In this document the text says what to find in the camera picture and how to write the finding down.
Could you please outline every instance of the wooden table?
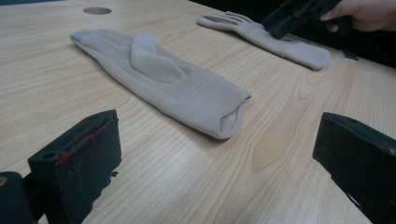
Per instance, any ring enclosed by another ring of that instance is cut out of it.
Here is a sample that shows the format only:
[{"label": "wooden table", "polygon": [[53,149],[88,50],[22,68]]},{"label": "wooden table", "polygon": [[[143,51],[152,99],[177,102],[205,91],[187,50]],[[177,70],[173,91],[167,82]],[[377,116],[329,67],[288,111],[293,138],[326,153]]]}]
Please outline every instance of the wooden table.
[{"label": "wooden table", "polygon": [[[35,152],[81,119],[117,109],[119,175],[85,223],[368,223],[312,152],[324,111],[395,138],[395,69],[330,49],[330,64],[314,72],[197,25],[209,12],[187,0],[0,7],[0,170],[27,175]],[[150,30],[159,46],[249,90],[237,135],[215,140],[123,88],[69,40],[99,28]]]}]

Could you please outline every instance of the white glove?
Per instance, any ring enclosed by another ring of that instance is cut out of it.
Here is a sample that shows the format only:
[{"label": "white glove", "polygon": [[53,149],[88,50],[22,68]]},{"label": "white glove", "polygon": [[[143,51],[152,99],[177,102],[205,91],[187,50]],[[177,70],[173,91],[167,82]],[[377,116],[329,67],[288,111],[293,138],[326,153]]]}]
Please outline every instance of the white glove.
[{"label": "white glove", "polygon": [[326,49],[308,45],[292,35],[277,40],[271,37],[261,24],[236,13],[204,15],[198,18],[198,24],[215,30],[235,31],[260,48],[313,70],[320,70],[331,58],[330,52]]},{"label": "white glove", "polygon": [[250,93],[156,46],[153,33],[85,30],[70,38],[119,83],[164,114],[218,139],[238,130]]}]

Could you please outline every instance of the beige glove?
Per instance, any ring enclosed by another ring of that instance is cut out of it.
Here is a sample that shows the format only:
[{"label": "beige glove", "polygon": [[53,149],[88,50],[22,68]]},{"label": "beige glove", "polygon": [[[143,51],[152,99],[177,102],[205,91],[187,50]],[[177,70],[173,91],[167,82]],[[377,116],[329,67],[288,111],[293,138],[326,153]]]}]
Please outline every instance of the beige glove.
[{"label": "beige glove", "polygon": [[131,36],[86,30],[70,38],[119,83],[164,114],[219,139],[238,130],[250,93],[156,46],[151,32]]},{"label": "beige glove", "polygon": [[326,49],[307,45],[292,35],[286,35],[280,40],[274,39],[261,24],[232,12],[201,16],[198,18],[198,24],[215,30],[235,31],[260,48],[313,70],[320,70],[331,58],[330,52]]}]

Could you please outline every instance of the person's hand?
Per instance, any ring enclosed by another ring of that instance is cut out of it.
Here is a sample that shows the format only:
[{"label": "person's hand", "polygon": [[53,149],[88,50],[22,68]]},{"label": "person's hand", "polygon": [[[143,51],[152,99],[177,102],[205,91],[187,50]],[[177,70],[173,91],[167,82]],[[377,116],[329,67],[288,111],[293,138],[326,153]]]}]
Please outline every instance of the person's hand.
[{"label": "person's hand", "polygon": [[357,30],[396,31],[396,0],[342,0],[320,19],[334,33],[338,25],[332,20],[342,16],[350,16],[352,26]]}]

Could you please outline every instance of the table surface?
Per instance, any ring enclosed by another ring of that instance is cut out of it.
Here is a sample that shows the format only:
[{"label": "table surface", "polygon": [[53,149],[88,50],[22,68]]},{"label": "table surface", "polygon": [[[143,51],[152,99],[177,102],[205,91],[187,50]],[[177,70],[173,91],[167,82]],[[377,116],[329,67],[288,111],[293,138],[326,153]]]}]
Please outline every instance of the table surface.
[{"label": "table surface", "polygon": [[[314,72],[197,25],[209,12],[217,11],[187,0],[0,7],[0,170],[27,175],[35,152],[89,115],[117,109],[119,175],[84,223],[368,223],[312,152],[325,111],[395,138],[396,70],[329,49],[330,64]],[[123,88],[69,39],[99,28],[150,30],[177,57],[250,91],[239,132],[215,140]]]}]

